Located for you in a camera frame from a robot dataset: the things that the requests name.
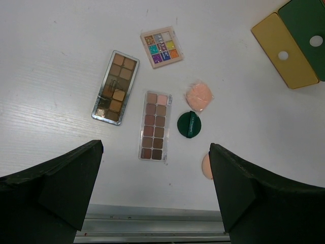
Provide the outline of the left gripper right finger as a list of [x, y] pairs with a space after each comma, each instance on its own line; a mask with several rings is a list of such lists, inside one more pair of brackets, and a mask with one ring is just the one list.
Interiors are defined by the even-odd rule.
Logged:
[[219, 144], [209, 150], [231, 243], [324, 243], [324, 188], [291, 180]]

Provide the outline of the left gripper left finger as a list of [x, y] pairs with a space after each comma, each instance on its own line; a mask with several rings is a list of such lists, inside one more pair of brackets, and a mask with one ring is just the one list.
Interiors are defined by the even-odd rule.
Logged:
[[92, 140], [1, 177], [1, 243], [73, 243], [82, 229], [103, 154]]

